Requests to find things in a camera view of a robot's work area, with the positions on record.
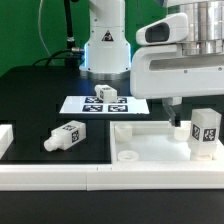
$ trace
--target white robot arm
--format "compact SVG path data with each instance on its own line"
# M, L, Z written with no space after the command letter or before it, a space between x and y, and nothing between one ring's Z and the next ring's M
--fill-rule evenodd
M137 32L143 47L132 61L132 95L153 99L223 94L224 1L165 4L178 12Z

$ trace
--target black table surface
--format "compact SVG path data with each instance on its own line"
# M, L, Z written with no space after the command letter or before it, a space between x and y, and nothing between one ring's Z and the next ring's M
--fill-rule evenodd
M0 164L108 164L111 120L168 120L160 100L148 101L149 115L60 115L66 96L93 96L96 84L130 96L129 79L80 78L63 67L16 67L0 78L0 124L13 124L15 140ZM182 120L194 108L224 113L224 96L184 98ZM49 153L50 131L70 120L85 122L87 139L68 151ZM220 140L224 143L222 119ZM224 190L129 190L0 192L0 220L8 223L224 223Z

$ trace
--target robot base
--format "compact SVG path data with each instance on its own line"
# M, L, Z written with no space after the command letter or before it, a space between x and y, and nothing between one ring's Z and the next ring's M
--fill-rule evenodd
M80 70L80 75L82 77L98 79L98 80L119 80L126 79L130 77L130 70L121 73L94 73L90 71Z

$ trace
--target white platform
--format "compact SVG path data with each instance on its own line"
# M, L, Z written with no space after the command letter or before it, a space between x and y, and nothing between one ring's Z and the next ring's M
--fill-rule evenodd
M128 122L133 140L118 143L111 122L112 164L2 165L0 190L126 190L224 188L224 147L217 160L190 161L186 142L173 139L169 122ZM118 161L122 150L134 150L139 161Z

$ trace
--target green wall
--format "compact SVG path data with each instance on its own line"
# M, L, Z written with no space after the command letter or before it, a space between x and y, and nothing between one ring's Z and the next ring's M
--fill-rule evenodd
M72 3L76 43L83 47L89 38L88 0ZM126 38L133 53L139 47L136 30L141 27L136 0L126 0ZM0 1L0 76L12 67L32 65L47 57L38 35L40 0ZM147 25L163 18L166 11L154 0L139 0L142 23ZM42 34L51 53L66 48L63 0L45 0L42 12Z

